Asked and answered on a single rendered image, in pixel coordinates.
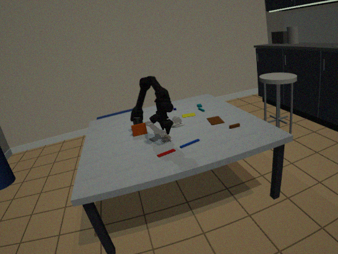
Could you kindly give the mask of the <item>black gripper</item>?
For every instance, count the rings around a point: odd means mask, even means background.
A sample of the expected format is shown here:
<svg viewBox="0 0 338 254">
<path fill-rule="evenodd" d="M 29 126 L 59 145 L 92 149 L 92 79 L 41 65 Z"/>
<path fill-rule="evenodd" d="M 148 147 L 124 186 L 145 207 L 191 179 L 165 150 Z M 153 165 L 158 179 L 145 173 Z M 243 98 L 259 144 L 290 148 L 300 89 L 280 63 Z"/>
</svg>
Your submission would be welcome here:
<svg viewBox="0 0 338 254">
<path fill-rule="evenodd" d="M 173 125 L 173 122 L 170 119 L 168 119 L 167 112 L 162 110 L 162 111 L 157 111 L 157 113 L 160 114 L 162 117 L 162 120 L 160 119 L 158 120 L 158 122 L 160 123 L 160 126 L 162 127 L 162 130 L 165 129 L 167 134 L 169 134 L 171 126 Z"/>
</svg>

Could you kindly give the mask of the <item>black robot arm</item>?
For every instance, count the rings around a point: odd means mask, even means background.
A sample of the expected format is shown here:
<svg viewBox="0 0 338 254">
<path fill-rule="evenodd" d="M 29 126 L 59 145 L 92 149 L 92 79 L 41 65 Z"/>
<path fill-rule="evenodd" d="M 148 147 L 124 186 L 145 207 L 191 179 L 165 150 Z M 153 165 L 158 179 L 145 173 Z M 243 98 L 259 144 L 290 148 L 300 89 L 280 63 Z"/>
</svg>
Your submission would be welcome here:
<svg viewBox="0 0 338 254">
<path fill-rule="evenodd" d="M 150 86 L 152 86 L 152 88 L 155 91 L 156 99 L 154 100 L 154 102 L 156 103 L 157 110 L 158 111 L 163 110 L 168 113 L 172 112 L 173 104 L 170 101 L 169 93 L 166 89 L 161 87 L 161 85 L 158 83 L 155 77 L 153 76 L 145 77 L 140 79 L 139 82 L 141 90 L 139 93 L 137 104 L 131 112 L 131 121 L 134 122 L 134 125 L 143 123 L 142 105 L 144 102 L 145 94 L 147 90 L 150 88 Z M 156 114 L 152 115 L 149 119 L 152 123 L 156 123 L 159 119 L 162 120 L 162 117 L 160 114 L 156 112 Z"/>
</svg>

